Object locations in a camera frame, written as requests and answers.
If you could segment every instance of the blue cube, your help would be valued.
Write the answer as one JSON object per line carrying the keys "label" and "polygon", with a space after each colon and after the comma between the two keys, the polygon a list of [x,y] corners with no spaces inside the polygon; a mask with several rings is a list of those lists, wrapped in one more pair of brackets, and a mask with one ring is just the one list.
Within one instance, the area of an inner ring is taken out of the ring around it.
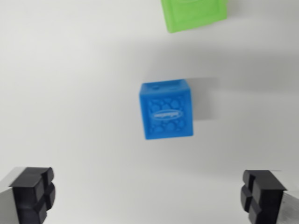
{"label": "blue cube", "polygon": [[193,135],[191,90],[186,80],[142,84],[140,104],[146,139]]}

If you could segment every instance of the black rubber gripper pad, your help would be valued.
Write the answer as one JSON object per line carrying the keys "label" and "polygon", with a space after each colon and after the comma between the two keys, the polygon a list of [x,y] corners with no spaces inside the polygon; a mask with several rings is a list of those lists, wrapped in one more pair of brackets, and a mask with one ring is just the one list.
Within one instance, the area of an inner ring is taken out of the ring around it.
{"label": "black rubber gripper pad", "polygon": [[286,189],[268,170],[246,170],[241,190],[243,209],[252,224],[275,224]]}
{"label": "black rubber gripper pad", "polygon": [[11,184],[20,224],[42,224],[55,200],[52,168],[26,168]]}

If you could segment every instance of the embossed logo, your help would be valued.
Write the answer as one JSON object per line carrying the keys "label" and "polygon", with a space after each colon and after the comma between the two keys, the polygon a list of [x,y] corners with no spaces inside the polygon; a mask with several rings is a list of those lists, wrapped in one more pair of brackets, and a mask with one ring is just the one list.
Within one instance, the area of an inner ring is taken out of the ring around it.
{"label": "embossed logo", "polygon": [[162,110],[152,114],[155,120],[173,120],[178,119],[183,115],[183,112],[178,110]]}

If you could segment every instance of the cube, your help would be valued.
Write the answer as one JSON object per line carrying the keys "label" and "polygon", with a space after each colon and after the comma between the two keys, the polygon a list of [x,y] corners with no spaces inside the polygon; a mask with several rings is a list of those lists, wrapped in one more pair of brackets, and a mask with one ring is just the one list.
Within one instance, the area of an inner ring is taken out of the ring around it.
{"label": "cube", "polygon": [[226,19],[227,0],[162,0],[170,33]]}
{"label": "cube", "polygon": [[191,90],[186,80],[142,84],[140,104],[146,139],[193,135]]}

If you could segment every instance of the green cube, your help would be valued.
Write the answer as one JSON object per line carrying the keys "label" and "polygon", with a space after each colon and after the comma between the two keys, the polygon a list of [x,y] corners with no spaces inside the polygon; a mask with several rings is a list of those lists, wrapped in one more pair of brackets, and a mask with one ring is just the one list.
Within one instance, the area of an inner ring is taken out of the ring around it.
{"label": "green cube", "polygon": [[170,33],[226,19],[226,4],[227,0],[162,0]]}

